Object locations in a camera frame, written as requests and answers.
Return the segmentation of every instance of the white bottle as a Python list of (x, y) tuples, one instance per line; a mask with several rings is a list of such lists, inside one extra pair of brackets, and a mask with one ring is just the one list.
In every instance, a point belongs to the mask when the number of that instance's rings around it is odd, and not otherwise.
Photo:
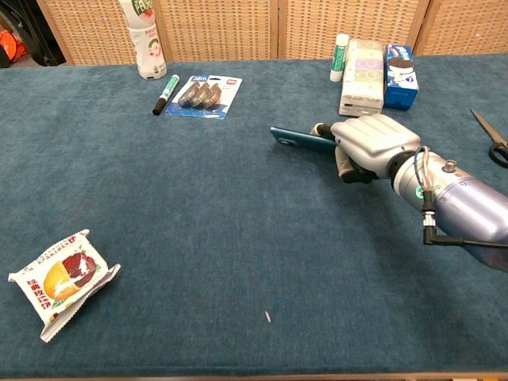
[(118, 0), (136, 49), (137, 69), (145, 79), (166, 75), (166, 61), (157, 32), (152, 0)]
[(335, 52), (333, 53), (332, 70), (330, 71), (330, 81), (340, 82), (342, 79), (348, 42), (348, 34), (337, 34), (337, 37), (335, 38)]

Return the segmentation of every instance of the wicker wall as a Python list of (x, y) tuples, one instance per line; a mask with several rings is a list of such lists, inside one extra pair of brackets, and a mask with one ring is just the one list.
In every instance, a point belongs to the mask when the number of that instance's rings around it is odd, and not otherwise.
[(136, 56), (117, 0), (37, 0), (70, 64), (134, 64)]
[[(136, 62), (117, 0), (37, 1), (69, 64)], [(339, 32), (408, 44), (415, 46), (416, 54), (508, 52), (504, 0), (153, 0), (153, 4), (166, 60), (330, 58)]]
[(432, 0), (415, 52), (508, 52), (508, 1)]
[(170, 60), (277, 57), (277, 0), (159, 0)]
[(335, 36), (414, 45), (428, 0), (282, 0), (280, 58), (329, 58)]

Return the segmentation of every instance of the water bottle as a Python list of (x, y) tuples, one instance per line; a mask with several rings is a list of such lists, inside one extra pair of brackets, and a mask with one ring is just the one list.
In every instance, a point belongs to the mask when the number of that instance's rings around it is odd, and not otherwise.
[(166, 75), (166, 61), (157, 32), (152, 0), (118, 0), (136, 49), (137, 69), (145, 79)]

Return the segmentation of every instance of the tissue box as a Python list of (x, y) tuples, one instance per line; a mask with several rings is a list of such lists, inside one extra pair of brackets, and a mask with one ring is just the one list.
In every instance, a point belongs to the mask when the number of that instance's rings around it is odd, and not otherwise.
[(350, 40), (339, 114), (379, 114), (383, 108), (383, 74), (383, 46), (376, 41)]
[(407, 110), (413, 104), (418, 92), (411, 48), (405, 45), (388, 44), (386, 58), (387, 83), (384, 106)]

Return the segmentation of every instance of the smartphone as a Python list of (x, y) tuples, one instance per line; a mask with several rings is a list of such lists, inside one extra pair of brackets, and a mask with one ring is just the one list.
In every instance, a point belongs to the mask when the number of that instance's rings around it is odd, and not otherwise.
[(324, 152), (334, 155), (337, 143), (324, 137), (315, 137), (308, 133), (297, 133), (289, 129), (271, 127), (270, 133), (280, 143), (291, 147), (303, 147), (316, 152)]

